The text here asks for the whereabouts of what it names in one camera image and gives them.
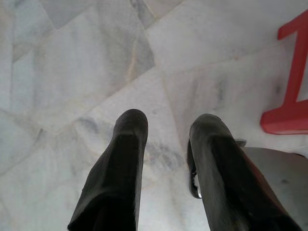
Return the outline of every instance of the red object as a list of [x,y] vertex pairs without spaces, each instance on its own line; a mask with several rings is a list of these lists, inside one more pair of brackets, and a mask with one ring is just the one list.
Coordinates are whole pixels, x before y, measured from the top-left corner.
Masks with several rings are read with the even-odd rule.
[[281,107],[264,112],[261,127],[272,134],[308,134],[308,100],[297,102],[308,55],[308,10],[278,30],[278,40],[297,32],[292,67]]

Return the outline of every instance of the marble floor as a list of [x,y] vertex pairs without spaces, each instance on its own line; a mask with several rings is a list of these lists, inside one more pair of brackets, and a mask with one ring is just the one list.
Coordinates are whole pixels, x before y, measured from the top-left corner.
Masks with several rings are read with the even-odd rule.
[[[249,147],[308,158],[307,135],[259,125],[281,105],[292,61],[295,36],[277,41],[277,29],[306,9],[308,0],[0,0],[0,230],[66,230],[116,119],[138,108],[149,121],[139,230],[208,231],[185,164],[200,114],[220,116]],[[252,159],[308,231],[307,168]]]

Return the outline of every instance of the floor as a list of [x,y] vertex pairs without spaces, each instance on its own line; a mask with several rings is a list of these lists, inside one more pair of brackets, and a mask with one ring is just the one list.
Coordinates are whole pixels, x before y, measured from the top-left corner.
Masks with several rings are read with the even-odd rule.
[[[139,230],[208,231],[185,164],[200,114],[220,116],[249,147],[308,157],[307,135],[259,125],[281,105],[292,60],[295,37],[277,41],[277,29],[307,8],[308,0],[0,0],[0,230],[66,230],[117,117],[138,108],[149,120]],[[275,192],[308,230],[308,208],[297,209],[286,182]]]

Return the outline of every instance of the floor tile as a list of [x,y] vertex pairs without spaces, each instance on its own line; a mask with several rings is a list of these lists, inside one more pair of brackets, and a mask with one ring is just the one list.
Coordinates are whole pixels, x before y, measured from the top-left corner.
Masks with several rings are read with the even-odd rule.
[[56,28],[63,27],[82,11],[91,6],[94,0],[41,0],[49,18]]
[[53,30],[39,0],[21,0],[15,4],[13,60],[37,46]]
[[13,23],[9,4],[0,0],[0,108],[7,111],[10,109]]
[[186,0],[147,32],[157,64],[169,74],[267,47],[306,8],[305,0]]
[[27,221],[20,231],[66,231],[77,201],[78,193],[70,183],[58,187],[28,207]]
[[[270,143],[273,140],[266,141],[269,134],[261,130],[259,120],[264,111],[283,102],[288,81],[286,62],[283,47],[275,46],[237,60],[166,76],[181,145],[187,145],[193,121],[201,114],[213,113],[228,122],[235,137],[258,147],[278,147]],[[257,136],[250,126],[258,131]]]
[[143,27],[147,29],[155,22],[155,17],[149,11],[147,5],[144,3],[143,0],[129,0],[135,12],[140,19]]
[[13,226],[12,217],[9,214],[8,209],[4,206],[3,201],[0,199],[0,229],[4,231],[17,230]]
[[137,16],[120,2],[98,2],[14,63],[14,113],[61,130],[154,66]]
[[279,136],[262,130],[259,124],[262,113],[276,108],[272,105],[279,106],[277,102],[282,102],[283,99],[274,89],[275,86],[267,83],[255,87],[249,94],[243,95],[230,106],[217,110],[215,114],[226,123],[234,137],[246,139],[249,147],[289,151],[307,145],[305,135]]
[[30,154],[40,128],[0,111],[0,175]]
[[183,0],[144,0],[155,17],[162,18]]
[[37,221],[29,218],[29,208],[59,185],[79,178],[92,167],[94,159],[74,128],[56,136],[42,131],[32,154],[0,177],[0,185],[5,185],[0,187],[0,196],[19,226],[31,221],[35,225]]
[[152,69],[117,92],[74,125],[93,152],[100,155],[110,142],[116,119],[126,110],[142,110],[149,124],[142,186],[159,180],[185,162],[161,73]]
[[202,200],[188,188],[186,166],[141,191],[140,231],[209,231]]

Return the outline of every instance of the red number 1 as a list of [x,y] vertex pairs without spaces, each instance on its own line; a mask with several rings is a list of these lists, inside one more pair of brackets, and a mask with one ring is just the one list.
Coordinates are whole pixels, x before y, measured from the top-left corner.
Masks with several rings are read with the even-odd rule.
[[308,55],[308,10],[282,26],[278,39],[297,32],[292,67],[281,107],[263,113],[261,127],[272,134],[308,134],[308,100],[296,102]]

